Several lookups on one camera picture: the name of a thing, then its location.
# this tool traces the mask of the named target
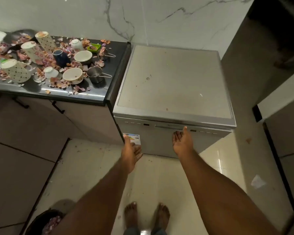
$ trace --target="tiled floor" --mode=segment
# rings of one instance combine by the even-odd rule
[[[274,226],[282,230],[293,211],[262,125],[255,122],[251,111],[260,97],[289,75],[273,67],[275,49],[266,30],[244,21],[222,60],[238,126],[201,156],[246,191]],[[71,140],[33,217],[49,207],[70,210],[106,174],[120,151],[120,146]],[[267,183],[259,189],[251,186],[256,175]],[[123,209],[131,201],[138,203],[141,229],[152,227],[154,211],[161,201],[171,213],[168,234],[207,234],[177,159],[150,155],[141,158],[126,183],[112,234],[122,234]]]

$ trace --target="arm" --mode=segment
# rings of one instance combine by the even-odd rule
[[[186,127],[173,134],[172,142],[209,235],[279,234],[238,185],[196,153]]]
[[[127,176],[142,157],[140,145],[124,136],[121,157],[97,185],[88,191],[52,232],[52,235],[110,235]]]

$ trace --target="dishwasher handle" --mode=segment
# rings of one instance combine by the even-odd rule
[[[175,126],[175,125],[168,125],[168,126],[155,125],[155,128],[163,128],[163,129],[171,129],[171,130],[175,130],[175,131],[183,131],[183,126]]]

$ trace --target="stain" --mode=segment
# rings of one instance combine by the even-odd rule
[[[246,142],[247,142],[248,144],[251,144],[251,140],[252,140],[252,138],[247,138],[247,139],[246,139]]]

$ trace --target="hand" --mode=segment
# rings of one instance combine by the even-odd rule
[[[142,157],[142,148],[140,145],[135,145],[131,142],[130,138],[124,134],[123,138],[125,140],[124,147],[121,152],[121,160],[125,166],[126,172],[130,174],[135,167],[136,162]]]
[[[183,132],[176,131],[172,135],[173,150],[177,156],[183,152],[189,152],[193,150],[193,139],[191,134],[187,131],[187,127],[184,126]]]

